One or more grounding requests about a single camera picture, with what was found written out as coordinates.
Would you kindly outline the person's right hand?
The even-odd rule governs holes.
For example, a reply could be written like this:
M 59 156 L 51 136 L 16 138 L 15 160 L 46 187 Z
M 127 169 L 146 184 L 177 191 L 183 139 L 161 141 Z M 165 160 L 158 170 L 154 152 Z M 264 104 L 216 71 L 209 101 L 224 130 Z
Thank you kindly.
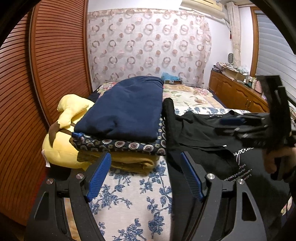
M 275 162 L 280 158 L 287 158 L 287 161 L 284 161 L 285 172 L 295 167 L 295 147 L 283 147 L 270 152 L 263 150 L 262 156 L 264 168 L 269 174 L 276 172 L 277 167 Z

